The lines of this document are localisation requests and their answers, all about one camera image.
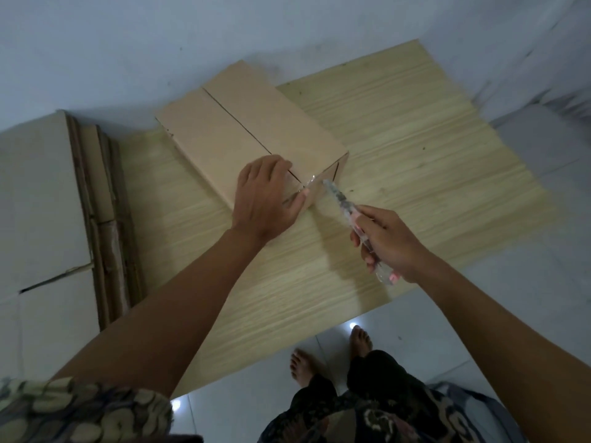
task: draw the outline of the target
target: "hand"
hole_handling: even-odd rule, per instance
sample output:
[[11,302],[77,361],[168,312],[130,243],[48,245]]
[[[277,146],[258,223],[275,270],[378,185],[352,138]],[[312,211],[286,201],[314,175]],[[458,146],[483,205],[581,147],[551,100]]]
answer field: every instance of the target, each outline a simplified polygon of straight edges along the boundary
[[238,176],[232,212],[232,229],[255,237],[264,245],[286,231],[296,221],[309,193],[300,191],[283,205],[285,175],[291,162],[268,155],[248,163]]
[[[421,244],[395,212],[366,205],[356,207],[362,215],[355,222],[369,237],[375,253],[406,281],[417,282],[421,269],[431,264],[435,255]],[[360,244],[353,230],[351,241],[355,247]],[[373,273],[376,261],[364,245],[361,246],[361,258],[367,264],[369,273]]]

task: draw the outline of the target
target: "forearm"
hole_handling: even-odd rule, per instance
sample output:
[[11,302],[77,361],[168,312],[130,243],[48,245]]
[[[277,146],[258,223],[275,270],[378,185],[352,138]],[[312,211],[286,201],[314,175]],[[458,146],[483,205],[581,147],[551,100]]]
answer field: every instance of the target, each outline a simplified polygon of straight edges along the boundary
[[591,369],[529,328],[434,257],[418,284],[445,314],[528,439],[578,441],[590,432]]
[[55,378],[74,376],[170,396],[244,269],[262,248],[228,230],[207,252],[85,346]]

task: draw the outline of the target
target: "right hand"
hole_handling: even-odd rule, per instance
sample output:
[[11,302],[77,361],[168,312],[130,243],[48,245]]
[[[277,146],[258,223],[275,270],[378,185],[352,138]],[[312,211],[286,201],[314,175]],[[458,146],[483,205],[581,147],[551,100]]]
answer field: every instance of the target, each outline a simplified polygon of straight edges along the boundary
[[[362,215],[355,222],[369,237],[375,253],[406,281],[416,283],[421,269],[431,264],[434,255],[395,212],[367,205],[356,207]],[[353,230],[351,241],[355,247],[360,245],[359,237]],[[361,258],[367,264],[369,273],[373,273],[376,261],[364,245],[361,246]]]

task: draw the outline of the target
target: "person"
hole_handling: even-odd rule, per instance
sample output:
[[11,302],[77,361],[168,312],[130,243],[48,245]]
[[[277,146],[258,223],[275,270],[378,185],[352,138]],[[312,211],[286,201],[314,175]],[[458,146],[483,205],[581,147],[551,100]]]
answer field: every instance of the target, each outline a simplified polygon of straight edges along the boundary
[[[240,274],[295,222],[307,191],[282,204],[290,167],[275,155],[248,164],[238,177],[229,230],[52,380],[3,381],[0,442],[199,439],[166,436],[168,398]],[[532,443],[591,441],[590,367],[426,249],[395,212],[359,210],[358,225],[377,255],[431,297]],[[359,246],[354,234],[351,239]],[[363,246],[360,253],[372,272],[376,261]],[[337,396],[311,358],[294,352],[290,367],[302,389],[261,441],[483,441],[458,404],[372,350],[360,328],[351,334],[351,357],[349,392]]]

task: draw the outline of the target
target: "left hand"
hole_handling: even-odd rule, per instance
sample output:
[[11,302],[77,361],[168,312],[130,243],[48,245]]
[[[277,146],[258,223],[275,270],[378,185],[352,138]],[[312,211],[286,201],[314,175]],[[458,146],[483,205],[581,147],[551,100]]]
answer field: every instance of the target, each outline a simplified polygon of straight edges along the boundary
[[283,205],[285,175],[290,168],[291,162],[281,156],[267,155],[240,171],[233,230],[251,234],[264,245],[293,225],[309,190],[300,191],[289,205]]

